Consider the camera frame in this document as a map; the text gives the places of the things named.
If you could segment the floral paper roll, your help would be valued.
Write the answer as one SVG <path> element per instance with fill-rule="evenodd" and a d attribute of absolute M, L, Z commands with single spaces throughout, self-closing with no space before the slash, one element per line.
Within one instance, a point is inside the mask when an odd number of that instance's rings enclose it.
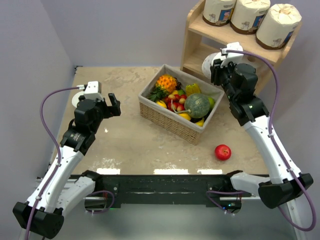
<path fill-rule="evenodd" d="M 84 91 L 79 91 L 77 92 L 71 99 L 71 103 L 73 105 L 74 108 L 77 107 L 77 104 L 79 102 L 79 97 L 84 95 Z"/>
<path fill-rule="evenodd" d="M 257 57 L 246 55 L 245 59 L 248 64 L 254 66 L 255 68 L 257 68 L 260 65 L 260 60 Z"/>
<path fill-rule="evenodd" d="M 210 55 L 208 55 L 203 63 L 202 63 L 202 66 L 201 66 L 201 70 L 202 70 L 202 73 L 203 75 L 207 78 L 207 79 L 211 79 L 211 66 L 213 66 L 213 62 L 214 60 L 224 60 L 225 57 L 221 55 L 220 52 L 215 52 L 215 53 L 212 53 Z"/>

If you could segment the brown-topped paper roll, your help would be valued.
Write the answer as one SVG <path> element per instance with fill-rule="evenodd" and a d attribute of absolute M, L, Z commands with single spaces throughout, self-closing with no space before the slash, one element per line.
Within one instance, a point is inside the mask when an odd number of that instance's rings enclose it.
<path fill-rule="evenodd" d="M 231 28 L 239 34 L 255 34 L 270 5 L 269 0 L 237 0 L 230 20 Z"/>

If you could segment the paper roll edge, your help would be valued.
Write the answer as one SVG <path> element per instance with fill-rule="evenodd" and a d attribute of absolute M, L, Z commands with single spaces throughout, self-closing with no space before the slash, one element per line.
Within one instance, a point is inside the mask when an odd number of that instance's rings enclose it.
<path fill-rule="evenodd" d="M 290 40 L 302 16 L 288 3 L 274 4 L 264 16 L 257 32 L 257 43 L 267 50 L 278 50 Z"/>

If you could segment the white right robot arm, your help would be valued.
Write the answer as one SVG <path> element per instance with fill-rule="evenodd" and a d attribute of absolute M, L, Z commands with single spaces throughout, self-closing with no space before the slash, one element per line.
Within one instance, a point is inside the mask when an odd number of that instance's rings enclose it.
<path fill-rule="evenodd" d="M 230 180 L 222 185 L 223 192 L 230 197 L 239 191 L 258 195 L 270 209 L 301 196 L 303 191 L 294 178 L 297 177 L 305 189 L 313 184 L 313 178 L 300 171 L 283 149 L 276 133 L 269 132 L 274 130 L 269 126 L 270 114 L 254 93 L 258 81 L 256 69 L 246 63 L 223 65 L 221 59 L 213 60 L 209 69 L 211 82 L 224 90 L 232 115 L 254 140 L 268 169 L 268 177 L 243 171 L 230 173 Z"/>

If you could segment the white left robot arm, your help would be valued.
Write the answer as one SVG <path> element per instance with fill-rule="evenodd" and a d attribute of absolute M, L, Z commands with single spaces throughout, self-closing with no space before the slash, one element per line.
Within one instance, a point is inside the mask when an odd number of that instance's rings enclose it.
<path fill-rule="evenodd" d="M 86 196 L 99 196 L 104 184 L 101 175 L 85 171 L 67 191 L 63 191 L 71 173 L 95 141 L 95 134 L 104 119 L 121 114 L 120 101 L 109 93 L 111 105 L 99 93 L 95 97 L 81 95 L 74 118 L 63 134 L 57 156 L 44 178 L 25 202 L 17 202 L 13 215 L 26 230 L 25 238 L 34 233 L 49 240 L 61 230 L 67 214 Z"/>

